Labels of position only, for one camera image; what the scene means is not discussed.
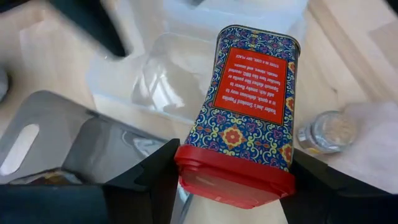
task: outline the ornate pattern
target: ornate pattern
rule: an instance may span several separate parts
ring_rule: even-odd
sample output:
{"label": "ornate pattern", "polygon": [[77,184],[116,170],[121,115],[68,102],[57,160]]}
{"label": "ornate pattern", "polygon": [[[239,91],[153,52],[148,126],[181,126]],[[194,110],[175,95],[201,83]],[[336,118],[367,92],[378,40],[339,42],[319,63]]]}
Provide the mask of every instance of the ornate pattern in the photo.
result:
{"label": "ornate pattern", "polygon": [[[231,47],[253,50],[288,62],[283,125],[212,107]],[[296,43],[288,37],[240,26],[222,30],[211,85],[185,143],[289,171],[298,51]]]}

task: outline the wooden table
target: wooden table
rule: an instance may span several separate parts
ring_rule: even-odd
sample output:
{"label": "wooden table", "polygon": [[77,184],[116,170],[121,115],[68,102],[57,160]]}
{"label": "wooden table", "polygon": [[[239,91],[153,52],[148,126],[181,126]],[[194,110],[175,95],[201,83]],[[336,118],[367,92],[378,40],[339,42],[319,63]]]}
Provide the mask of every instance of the wooden table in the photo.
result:
{"label": "wooden table", "polygon": [[[398,102],[398,20],[382,0],[310,0],[298,63],[295,129],[348,103]],[[85,73],[97,46],[51,8],[32,1],[0,16],[0,64],[12,77],[0,105],[0,134],[22,100],[51,90],[163,138],[185,139],[190,124],[95,101]],[[286,223],[279,202],[241,210],[197,197],[186,223]]]}

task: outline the red lid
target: red lid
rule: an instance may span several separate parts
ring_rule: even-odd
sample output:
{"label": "red lid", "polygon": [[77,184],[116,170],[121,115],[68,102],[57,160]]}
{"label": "red lid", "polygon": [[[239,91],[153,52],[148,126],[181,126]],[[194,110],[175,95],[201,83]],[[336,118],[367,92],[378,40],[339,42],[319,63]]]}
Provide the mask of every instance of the red lid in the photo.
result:
{"label": "red lid", "polygon": [[174,160],[186,191],[236,207],[258,207],[295,192],[295,178],[286,171],[208,149],[180,146]]}

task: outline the paprika tin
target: paprika tin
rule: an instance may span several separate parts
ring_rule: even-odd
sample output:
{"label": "paprika tin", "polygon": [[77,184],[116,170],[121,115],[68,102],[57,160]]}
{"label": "paprika tin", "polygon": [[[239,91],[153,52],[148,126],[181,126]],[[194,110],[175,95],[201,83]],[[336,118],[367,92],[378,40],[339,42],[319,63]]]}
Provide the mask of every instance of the paprika tin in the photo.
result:
{"label": "paprika tin", "polygon": [[175,161],[185,190],[241,208],[295,192],[289,173],[299,43],[229,26],[205,102]]}

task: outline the clear plastic container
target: clear plastic container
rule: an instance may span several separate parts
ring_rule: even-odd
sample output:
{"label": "clear plastic container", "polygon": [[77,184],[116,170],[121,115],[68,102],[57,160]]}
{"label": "clear plastic container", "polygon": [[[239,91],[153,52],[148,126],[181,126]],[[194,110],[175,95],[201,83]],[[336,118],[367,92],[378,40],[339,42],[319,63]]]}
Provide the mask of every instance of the clear plastic container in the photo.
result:
{"label": "clear plastic container", "polygon": [[95,54],[86,74],[93,98],[105,96],[192,123],[210,84],[218,32],[241,24],[301,41],[306,4],[307,0],[120,0],[111,14],[121,23],[132,53],[121,60],[102,50]]}

